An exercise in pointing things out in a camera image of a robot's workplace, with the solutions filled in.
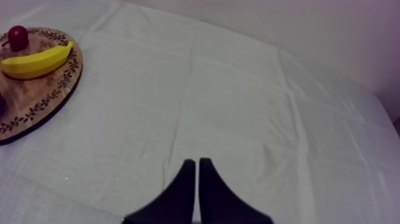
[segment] wall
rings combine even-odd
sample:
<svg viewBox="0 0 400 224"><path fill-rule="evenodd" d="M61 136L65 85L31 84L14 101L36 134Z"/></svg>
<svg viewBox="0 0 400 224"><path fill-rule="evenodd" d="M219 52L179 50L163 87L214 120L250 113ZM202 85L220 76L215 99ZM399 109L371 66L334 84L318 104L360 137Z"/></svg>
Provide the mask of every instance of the wall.
<svg viewBox="0 0 400 224"><path fill-rule="evenodd" d="M197 18L349 76L400 115L400 2L396 0L126 0Z"/></svg>

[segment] wooden tray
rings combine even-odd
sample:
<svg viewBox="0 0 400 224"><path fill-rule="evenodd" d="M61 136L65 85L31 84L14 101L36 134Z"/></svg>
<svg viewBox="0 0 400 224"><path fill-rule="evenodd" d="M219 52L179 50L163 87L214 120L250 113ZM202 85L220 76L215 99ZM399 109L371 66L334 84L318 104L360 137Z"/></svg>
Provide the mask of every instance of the wooden tray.
<svg viewBox="0 0 400 224"><path fill-rule="evenodd" d="M29 28L29 45L20 52L10 46L0 49L0 60L42 52L74 41L62 31L50 28ZM7 34L0 36L0 43ZM0 93L7 107L0 114L0 145L15 141L43 125L66 103L82 73L82 52L76 42L68 60L55 71L32 80L16 80L0 72Z"/></svg>

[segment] decorative leaf border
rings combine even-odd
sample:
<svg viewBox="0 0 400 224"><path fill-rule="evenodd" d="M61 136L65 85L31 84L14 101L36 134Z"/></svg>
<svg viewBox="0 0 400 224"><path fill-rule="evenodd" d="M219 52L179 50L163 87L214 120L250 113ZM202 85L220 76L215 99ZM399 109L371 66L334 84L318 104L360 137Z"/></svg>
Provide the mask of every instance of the decorative leaf border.
<svg viewBox="0 0 400 224"><path fill-rule="evenodd" d="M52 33L47 30L42 30L38 28L29 29L28 33L31 34L38 34L39 36L43 36L52 41L58 41L59 45L66 46L68 44L68 40L65 34L58 34ZM0 36L0 42L2 42L5 38L7 38L7 34ZM68 87L68 84L71 82L72 74L79 69L79 64L77 61L77 54L74 49L71 50L70 55L68 56L68 68L64 70L62 74L62 79L57 82L57 87L51 92L51 94L47 94L47 96L42 99L41 101L37 102L35 106L30 107L29 111L23 117L16 116L14 120L8 123L1 123L0 124L0 133L10 132L14 128L19 127L20 124L26 123L28 120L33 120L35 115L39 111L44 110L48 105L49 102L53 99L57 99L60 94L61 90Z"/></svg>

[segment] banana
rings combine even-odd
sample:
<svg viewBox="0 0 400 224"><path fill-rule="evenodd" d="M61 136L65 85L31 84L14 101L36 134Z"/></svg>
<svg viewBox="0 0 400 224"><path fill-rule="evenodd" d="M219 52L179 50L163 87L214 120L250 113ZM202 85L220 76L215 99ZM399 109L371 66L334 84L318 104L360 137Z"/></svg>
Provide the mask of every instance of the banana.
<svg viewBox="0 0 400 224"><path fill-rule="evenodd" d="M69 41L67 46L55 46L37 54L7 58L1 61L0 69L15 79L36 78L64 64L73 45Z"/></svg>

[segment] dark fruit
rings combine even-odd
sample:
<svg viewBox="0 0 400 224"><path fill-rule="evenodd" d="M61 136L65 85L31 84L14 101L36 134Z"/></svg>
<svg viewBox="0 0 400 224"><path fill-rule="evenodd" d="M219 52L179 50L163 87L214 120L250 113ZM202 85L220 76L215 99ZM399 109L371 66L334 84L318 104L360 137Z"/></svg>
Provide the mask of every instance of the dark fruit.
<svg viewBox="0 0 400 224"><path fill-rule="evenodd" d="M7 107L7 102L5 101L4 97L0 95L0 115L5 111Z"/></svg>
<svg viewBox="0 0 400 224"><path fill-rule="evenodd" d="M21 51L28 46L28 31L23 26L14 26L8 31L8 43L12 51Z"/></svg>

